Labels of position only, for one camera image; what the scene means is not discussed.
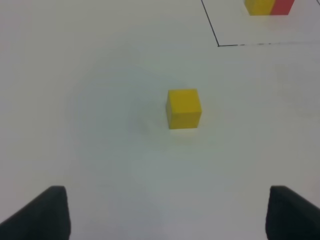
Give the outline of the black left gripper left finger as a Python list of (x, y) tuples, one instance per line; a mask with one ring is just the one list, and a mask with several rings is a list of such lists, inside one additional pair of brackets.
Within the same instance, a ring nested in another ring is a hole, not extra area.
[(68, 240), (71, 218), (64, 186), (51, 186), (0, 224), (2, 240)]

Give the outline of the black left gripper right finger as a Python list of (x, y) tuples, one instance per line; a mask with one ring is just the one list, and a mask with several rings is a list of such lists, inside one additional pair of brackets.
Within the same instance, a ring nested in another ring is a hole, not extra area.
[(271, 186), (265, 233), (269, 240), (318, 240), (320, 208), (286, 186)]

